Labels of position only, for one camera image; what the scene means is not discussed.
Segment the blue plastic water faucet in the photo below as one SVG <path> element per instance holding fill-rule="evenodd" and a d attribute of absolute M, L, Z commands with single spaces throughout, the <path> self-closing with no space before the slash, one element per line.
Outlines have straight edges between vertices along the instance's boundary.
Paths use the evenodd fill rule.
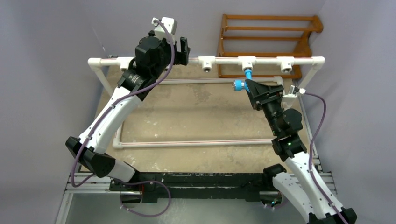
<path fill-rule="evenodd" d="M 253 71 L 251 69 L 245 69 L 244 70 L 245 78 L 252 80 L 252 73 L 253 73 Z M 250 92 L 249 87 L 242 80 L 234 80 L 232 83 L 232 86 L 233 86 L 234 91 L 245 90 L 246 92 Z"/>

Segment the wooden rack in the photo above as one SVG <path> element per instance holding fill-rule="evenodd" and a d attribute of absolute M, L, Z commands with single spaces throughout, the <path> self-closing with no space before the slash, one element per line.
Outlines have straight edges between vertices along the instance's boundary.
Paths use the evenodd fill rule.
<path fill-rule="evenodd" d="M 309 37 L 324 29 L 317 15 L 223 14 L 217 57 L 311 57 Z"/>

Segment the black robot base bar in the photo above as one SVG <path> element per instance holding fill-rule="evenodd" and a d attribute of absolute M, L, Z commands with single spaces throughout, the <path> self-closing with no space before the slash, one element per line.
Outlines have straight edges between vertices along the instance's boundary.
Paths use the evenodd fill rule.
<path fill-rule="evenodd" d="M 111 191 L 136 191 L 143 203 L 172 199 L 242 199 L 276 206 L 284 197 L 266 173 L 139 172 L 129 184 L 113 180 Z"/>

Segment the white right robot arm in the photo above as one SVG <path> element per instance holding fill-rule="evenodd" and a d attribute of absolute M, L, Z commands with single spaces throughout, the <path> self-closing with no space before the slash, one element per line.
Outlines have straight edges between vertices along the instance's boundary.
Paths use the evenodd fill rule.
<path fill-rule="evenodd" d="M 262 177 L 266 189 L 277 189 L 298 210 L 307 224 L 354 224 L 357 214 L 345 208 L 329 190 L 312 160 L 298 132 L 303 129 L 302 114 L 282 104 L 284 87 L 245 80 L 252 108 L 263 111 L 274 139 L 272 147 L 282 162 L 293 172 L 299 184 L 290 182 L 286 171 L 266 170 Z"/>

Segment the white PVC pipe frame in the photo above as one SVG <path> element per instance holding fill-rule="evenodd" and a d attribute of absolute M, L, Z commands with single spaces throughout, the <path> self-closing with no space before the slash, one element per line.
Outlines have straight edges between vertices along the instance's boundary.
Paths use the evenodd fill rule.
<path fill-rule="evenodd" d="M 104 76 L 101 67 L 103 66 L 111 66 L 116 65 L 119 67 L 120 71 L 124 71 L 126 69 L 126 64 L 130 62 L 134 57 L 118 57 L 118 58 L 89 58 L 88 65 L 91 70 L 95 72 L 100 82 L 103 84 L 107 93 L 112 96 L 114 89 L 112 88 Z M 268 58 L 268 57 L 255 57 L 255 56 L 239 56 L 239 57 L 215 57 L 215 56 L 199 56 L 196 58 L 189 58 L 189 63 L 199 64 L 202 67 L 202 70 L 205 72 L 210 72 L 214 65 L 237 65 L 242 68 L 242 72 L 244 73 L 245 69 L 251 69 L 255 65 L 275 65 L 279 67 L 280 71 L 283 74 L 292 72 L 298 65 L 310 65 L 311 69 L 304 77 L 302 82 L 297 85 L 301 88 L 306 88 L 307 84 L 314 77 L 314 75 L 319 71 L 322 66 L 325 64 L 325 58 L 322 56 L 313 56 L 313 57 L 302 57 L 302 58 L 294 58 L 287 56 L 279 56 L 276 58 Z M 211 78 L 211 79 L 168 79 L 167 76 L 170 74 L 170 71 L 164 71 L 161 74 L 161 78 L 158 80 L 158 85 L 160 84 L 210 84 L 210 83 L 233 83 L 236 79 L 231 78 Z M 280 76 L 272 77 L 272 78 L 256 78 L 252 75 L 252 80 L 262 83 L 262 82 L 276 82 L 283 86 L 283 79 Z M 283 107 L 285 109 L 289 109 L 293 106 L 295 98 L 292 101 L 282 102 Z M 143 147 L 192 147 L 192 146 L 231 146 L 231 145 L 268 145 L 271 144 L 270 139 L 241 139 L 241 140 L 199 140 L 199 141 L 160 141 L 160 142 L 121 142 L 120 135 L 122 131 L 122 126 L 118 128 L 118 130 L 113 135 L 113 138 L 109 145 L 112 145 L 113 148 L 122 149 L 122 148 L 143 148 Z"/>

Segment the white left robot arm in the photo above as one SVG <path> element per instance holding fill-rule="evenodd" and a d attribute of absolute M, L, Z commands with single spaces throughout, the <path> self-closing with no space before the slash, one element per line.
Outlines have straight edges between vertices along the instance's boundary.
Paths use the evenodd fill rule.
<path fill-rule="evenodd" d="M 65 145 L 83 167 L 97 177 L 111 177 L 121 181 L 128 191 L 139 186 L 135 169 L 106 153 L 113 135 L 132 110 L 158 85 L 160 75 L 172 65 L 187 65 L 188 40 L 180 38 L 181 50 L 166 39 L 147 36 L 135 48 L 135 57 L 126 64 L 114 92 L 94 122 L 78 137 L 70 136 Z"/>

